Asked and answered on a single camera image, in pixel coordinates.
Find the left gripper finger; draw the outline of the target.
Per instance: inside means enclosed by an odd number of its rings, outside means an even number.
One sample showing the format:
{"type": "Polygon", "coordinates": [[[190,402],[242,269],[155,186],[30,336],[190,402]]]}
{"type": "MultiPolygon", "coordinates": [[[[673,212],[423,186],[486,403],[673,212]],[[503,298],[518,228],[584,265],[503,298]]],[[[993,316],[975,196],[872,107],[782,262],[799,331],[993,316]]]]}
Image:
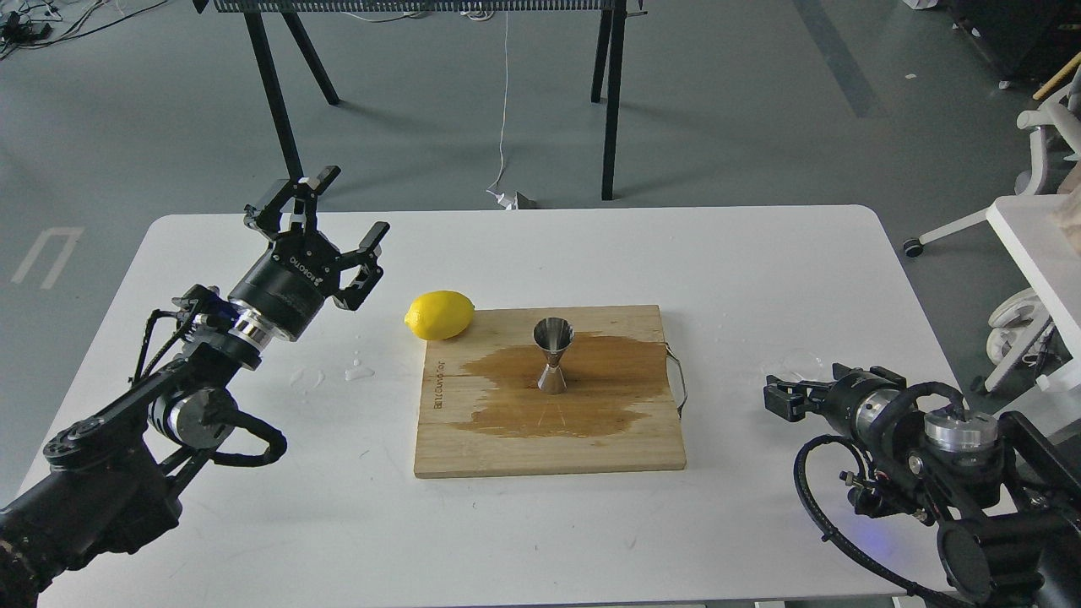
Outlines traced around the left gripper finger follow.
{"type": "Polygon", "coordinates": [[[273,186],[263,196],[261,207],[246,204],[244,225],[250,230],[261,232],[268,240],[273,240],[286,232],[301,232],[305,237],[317,230],[318,198],[337,176],[339,166],[325,166],[317,176],[285,179],[273,182],[273,186]],[[293,204],[289,230],[281,230],[281,219],[286,204],[293,204]]]}
{"type": "Polygon", "coordinates": [[[389,223],[375,222],[355,250],[341,253],[335,259],[334,266],[339,272],[352,267],[359,269],[350,285],[333,293],[332,299],[338,308],[359,309],[378,285],[383,277],[383,269],[378,265],[381,241],[389,230],[389,223]]]}

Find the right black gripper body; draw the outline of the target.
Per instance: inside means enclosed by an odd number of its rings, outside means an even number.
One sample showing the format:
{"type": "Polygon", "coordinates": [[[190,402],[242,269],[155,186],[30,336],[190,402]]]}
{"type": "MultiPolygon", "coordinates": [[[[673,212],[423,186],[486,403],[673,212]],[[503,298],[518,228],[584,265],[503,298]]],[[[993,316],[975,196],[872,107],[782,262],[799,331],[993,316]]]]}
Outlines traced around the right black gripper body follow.
{"type": "Polygon", "coordinates": [[[880,440],[909,412],[906,404],[888,410],[903,389],[833,389],[833,384],[823,393],[818,414],[849,439],[880,440]]]}

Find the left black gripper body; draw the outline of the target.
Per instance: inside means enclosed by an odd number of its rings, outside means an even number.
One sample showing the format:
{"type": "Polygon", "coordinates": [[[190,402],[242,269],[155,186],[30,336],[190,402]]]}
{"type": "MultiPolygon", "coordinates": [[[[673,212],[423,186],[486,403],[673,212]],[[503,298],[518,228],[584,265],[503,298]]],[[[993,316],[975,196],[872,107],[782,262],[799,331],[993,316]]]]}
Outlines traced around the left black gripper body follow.
{"type": "Polygon", "coordinates": [[[228,300],[257,312],[286,341],[296,341],[324,301],[341,290],[341,273],[355,266],[356,260],[321,232],[286,232],[268,244],[228,300]]]}

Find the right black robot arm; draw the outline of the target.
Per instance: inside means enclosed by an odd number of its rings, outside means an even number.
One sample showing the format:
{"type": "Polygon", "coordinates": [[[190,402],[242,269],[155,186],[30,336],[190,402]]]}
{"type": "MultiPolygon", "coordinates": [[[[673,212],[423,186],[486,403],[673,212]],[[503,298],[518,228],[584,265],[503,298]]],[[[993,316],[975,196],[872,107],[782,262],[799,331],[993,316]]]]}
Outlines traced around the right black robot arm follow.
{"type": "Polygon", "coordinates": [[[823,417],[833,434],[795,458],[796,495],[822,531],[862,568],[938,607],[1077,607],[1078,473],[1023,413],[967,409],[940,382],[910,385],[880,366],[833,366],[833,381],[768,376],[768,411],[796,422],[823,417]],[[808,455],[841,445],[856,470],[842,472],[854,512],[904,514],[935,526],[955,598],[889,570],[830,523],[808,485],[808,455]]]}

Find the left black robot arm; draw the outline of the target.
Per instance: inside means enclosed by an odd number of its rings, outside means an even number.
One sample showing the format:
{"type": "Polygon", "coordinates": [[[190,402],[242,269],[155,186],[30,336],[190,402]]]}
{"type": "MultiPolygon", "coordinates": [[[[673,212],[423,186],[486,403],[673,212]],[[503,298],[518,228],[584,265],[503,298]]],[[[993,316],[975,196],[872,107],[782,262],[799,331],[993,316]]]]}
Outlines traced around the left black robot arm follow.
{"type": "Polygon", "coordinates": [[[3,508],[4,607],[35,607],[59,573],[177,527],[179,494],[208,463],[262,467],[285,454],[285,435],[240,411],[227,385],[273,339],[301,338],[328,299],[357,309],[378,285],[386,222],[348,252],[318,232],[318,198],[339,173],[282,180],[248,204],[246,227],[267,249],[227,298],[193,285],[174,300],[165,348],[182,343],[177,358],[141,356],[131,388],[44,445],[49,475],[3,508]]]}

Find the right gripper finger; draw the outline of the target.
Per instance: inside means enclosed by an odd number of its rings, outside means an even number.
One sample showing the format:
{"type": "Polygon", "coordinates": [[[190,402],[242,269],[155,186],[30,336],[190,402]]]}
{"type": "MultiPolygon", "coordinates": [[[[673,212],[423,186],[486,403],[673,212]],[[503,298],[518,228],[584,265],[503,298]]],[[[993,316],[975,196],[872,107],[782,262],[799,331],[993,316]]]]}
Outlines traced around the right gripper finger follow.
{"type": "Polygon", "coordinates": [[[825,401],[825,384],[819,382],[769,382],[763,388],[769,412],[796,422],[808,413],[819,413],[825,401]]]}
{"type": "Polygon", "coordinates": [[[869,369],[849,368],[842,364],[833,364],[833,389],[905,389],[906,376],[883,368],[870,366],[869,369]]]}

